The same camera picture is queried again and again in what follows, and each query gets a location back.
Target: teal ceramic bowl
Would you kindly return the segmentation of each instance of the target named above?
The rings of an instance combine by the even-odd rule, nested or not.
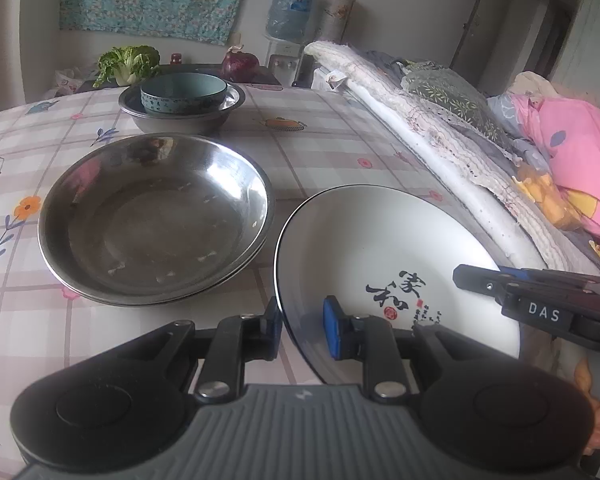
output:
[[[207,114],[218,110],[226,95],[226,82],[208,74],[173,73],[143,82],[142,105],[161,114]]]

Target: pink blanket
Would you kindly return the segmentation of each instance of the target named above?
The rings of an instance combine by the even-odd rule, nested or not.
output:
[[[555,184],[600,236],[600,110],[576,99],[511,98],[525,135],[548,154]]]

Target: tablecloth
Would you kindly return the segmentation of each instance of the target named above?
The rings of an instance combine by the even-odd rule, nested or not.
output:
[[[334,92],[245,86],[219,140],[263,167],[275,218],[262,250],[221,286],[178,304],[107,306],[80,297],[46,268],[38,211],[52,184],[103,144],[141,132],[118,107],[121,89],[75,94],[0,112],[0,478],[22,467],[10,433],[16,396],[33,381],[175,319],[199,328],[262,312],[273,294],[275,243],[289,215],[316,192],[378,184],[422,197],[454,216],[497,262],[501,251],[470,213],[359,102]],[[275,361],[246,365],[250,383],[317,383],[283,331]]]

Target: folded blanket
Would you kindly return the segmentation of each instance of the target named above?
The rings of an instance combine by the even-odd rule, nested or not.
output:
[[[444,108],[434,107],[417,96],[396,89],[371,63],[357,56],[349,47],[315,42],[305,48],[329,70],[340,70],[349,78],[347,85],[368,91],[402,121],[400,138],[474,215],[481,227],[518,267],[569,270],[599,274],[596,267],[564,235],[554,228],[529,200],[517,190],[510,177],[494,164],[478,146],[451,127]],[[465,186],[462,182],[471,183]],[[488,190],[506,208],[533,240],[542,260],[525,247],[524,235],[512,235],[506,220],[492,209]]]

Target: chinese calligraphy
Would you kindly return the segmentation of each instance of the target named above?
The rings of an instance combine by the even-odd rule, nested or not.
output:
[[[398,310],[409,310],[410,306],[408,303],[408,297],[403,294],[413,294],[416,297],[415,302],[415,313],[413,316],[413,325],[418,322],[432,322],[440,323],[442,313],[438,310],[435,314],[430,311],[429,305],[425,304],[420,297],[421,291],[427,283],[418,276],[417,272],[407,272],[401,270],[398,276],[402,278],[402,281],[398,285],[395,280],[388,283],[386,286],[374,287],[367,284],[365,290],[369,294],[373,294],[373,300],[378,303],[378,306],[382,309],[382,313],[389,320],[393,321],[398,317]]]
[[[365,290],[367,292],[372,292],[375,294],[374,301],[380,302],[380,308],[384,307],[384,302],[391,298],[394,302],[394,306],[398,308],[398,310],[402,310],[404,308],[409,308],[409,305],[405,301],[401,301],[391,294],[389,287],[396,288],[395,282],[389,283],[385,288],[373,288],[372,286],[367,285]]]

